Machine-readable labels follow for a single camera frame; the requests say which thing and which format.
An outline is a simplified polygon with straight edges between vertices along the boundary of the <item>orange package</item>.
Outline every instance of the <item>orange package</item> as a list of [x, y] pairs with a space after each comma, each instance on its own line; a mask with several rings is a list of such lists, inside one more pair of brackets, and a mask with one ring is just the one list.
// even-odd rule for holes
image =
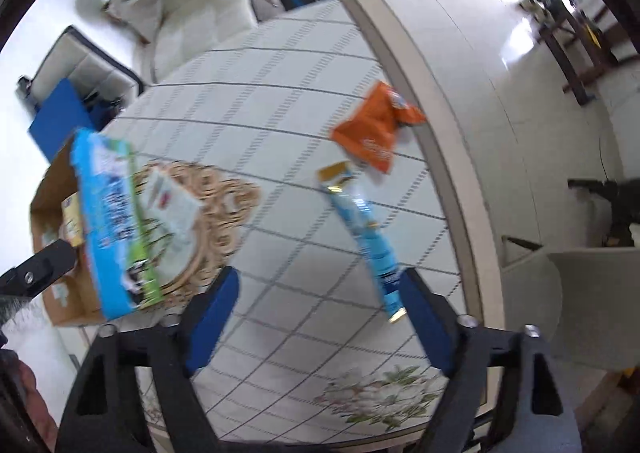
[[400, 124], [420, 124], [427, 118], [388, 84], [378, 81], [357, 112], [334, 128], [331, 139], [383, 173], [389, 173]]

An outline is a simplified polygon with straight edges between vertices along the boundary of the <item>grid line pattern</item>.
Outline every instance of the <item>grid line pattern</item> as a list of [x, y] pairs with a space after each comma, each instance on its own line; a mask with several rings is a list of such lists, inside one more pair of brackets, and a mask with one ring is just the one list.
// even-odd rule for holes
[[[330, 410], [315, 398], [327, 382], [352, 368], [382, 375], [416, 365], [436, 374], [410, 322], [386, 322], [367, 265], [315, 179], [318, 168], [345, 159], [330, 131], [376, 80], [386, 78], [359, 30], [339, 1], [326, 0], [197, 57], [107, 129], [129, 140], [140, 162], [214, 165], [264, 192], [230, 259], [241, 273], [239, 299], [210, 365], [193, 378], [221, 437], [292, 442], [312, 429], [327, 443], [346, 430], [378, 436], [379, 428], [345, 419], [323, 424]], [[399, 262], [462, 311], [453, 251], [442, 251], [447, 221], [405, 130], [390, 175], [355, 163], [358, 182]], [[427, 419], [413, 420], [407, 426]]]

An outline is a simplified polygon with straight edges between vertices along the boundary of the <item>brown cardboard box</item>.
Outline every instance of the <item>brown cardboard box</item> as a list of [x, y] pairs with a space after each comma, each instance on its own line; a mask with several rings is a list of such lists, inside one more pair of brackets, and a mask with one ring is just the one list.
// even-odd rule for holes
[[[44, 247], [42, 236], [47, 227], [58, 231], [62, 223], [62, 201], [78, 191], [76, 174], [70, 162], [72, 142], [73, 136], [56, 154], [31, 201], [31, 236], [36, 253]], [[44, 306], [54, 325], [77, 326], [105, 321], [89, 273], [84, 246], [78, 248], [78, 264], [73, 276], [63, 276], [56, 282], [62, 283], [68, 290], [66, 306], [54, 296], [53, 286], [42, 294]]]

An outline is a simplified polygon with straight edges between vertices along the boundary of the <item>plastic chair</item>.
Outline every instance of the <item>plastic chair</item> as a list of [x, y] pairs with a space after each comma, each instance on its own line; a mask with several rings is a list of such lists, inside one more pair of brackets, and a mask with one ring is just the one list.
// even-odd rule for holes
[[537, 325], [556, 356], [597, 369], [640, 363], [640, 249], [556, 251], [502, 238], [532, 250], [501, 271], [507, 330]]

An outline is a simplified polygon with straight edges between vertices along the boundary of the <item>blue stick package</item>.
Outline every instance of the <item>blue stick package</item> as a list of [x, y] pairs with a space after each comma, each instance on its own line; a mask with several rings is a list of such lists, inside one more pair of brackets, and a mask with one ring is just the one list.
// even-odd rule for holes
[[400, 269], [396, 255], [380, 231], [367, 201], [356, 187], [356, 179], [348, 162], [322, 168], [318, 171], [322, 188], [329, 193], [331, 202], [353, 235], [360, 252], [367, 261], [382, 296], [389, 321], [398, 321], [406, 310], [398, 292]]
[[107, 319], [157, 303], [162, 293], [143, 242], [129, 144], [79, 129], [71, 151], [85, 250]]

